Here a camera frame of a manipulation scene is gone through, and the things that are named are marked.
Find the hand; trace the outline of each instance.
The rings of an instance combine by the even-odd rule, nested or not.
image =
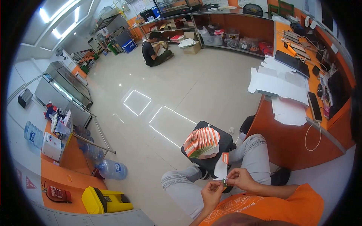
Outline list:
[[[252,191],[252,188],[257,184],[254,179],[250,176],[250,173],[245,168],[234,168],[227,175],[226,183],[237,186],[241,190]]]
[[[201,190],[202,200],[204,202],[204,210],[210,214],[220,203],[221,194],[224,186],[219,181],[209,181]]]

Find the person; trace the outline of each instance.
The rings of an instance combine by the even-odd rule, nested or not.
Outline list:
[[[190,226],[318,224],[323,199],[308,184],[270,185],[269,156],[263,136],[251,135],[229,152],[229,163],[240,162],[241,168],[234,168],[227,175],[226,183],[233,186],[229,194],[222,193],[224,186],[220,181],[209,181],[204,188],[194,184],[207,174],[197,166],[166,172],[161,184],[194,220]]]
[[[173,53],[167,47],[165,52],[157,56],[158,51],[160,50],[161,45],[156,45],[156,51],[152,47],[152,43],[157,42],[157,38],[160,38],[162,34],[158,32],[151,32],[150,37],[142,44],[142,54],[143,58],[146,61],[146,65],[154,67],[162,64],[166,60],[173,57]]]

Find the floor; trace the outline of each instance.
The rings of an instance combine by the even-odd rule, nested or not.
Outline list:
[[[191,219],[163,191],[161,177],[191,165],[180,147],[201,120],[224,131],[233,127],[236,141],[261,98],[247,88],[250,67],[262,59],[213,48],[196,55],[177,45],[170,49],[175,56],[154,68],[145,65],[141,46],[129,54],[102,55],[87,81],[91,111],[117,151],[106,158],[128,168],[125,180],[105,180],[108,189],[124,192],[158,226],[184,226]]]

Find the ceiling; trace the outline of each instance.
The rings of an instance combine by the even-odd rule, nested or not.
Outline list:
[[[40,10],[32,16],[19,46],[16,61],[30,58],[47,59],[61,45],[66,36],[81,24],[88,23],[101,0],[47,0],[39,8],[46,13],[44,21]],[[78,22],[75,22],[79,7]]]

